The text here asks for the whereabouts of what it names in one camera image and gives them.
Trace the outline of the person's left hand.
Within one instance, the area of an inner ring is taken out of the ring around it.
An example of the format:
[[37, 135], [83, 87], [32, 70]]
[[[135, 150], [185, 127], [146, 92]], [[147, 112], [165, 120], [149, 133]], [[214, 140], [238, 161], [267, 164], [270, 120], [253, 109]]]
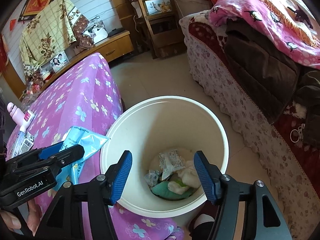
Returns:
[[[28, 210], [29, 214], [27, 217], [27, 226], [29, 230], [32, 232], [33, 236], [39, 227], [42, 211], [40, 206], [35, 202], [35, 199], [28, 201]], [[1, 217], [3, 218], [5, 224], [9, 228], [10, 231], [14, 231], [15, 229], [21, 228], [20, 220], [8, 211], [1, 210]]]

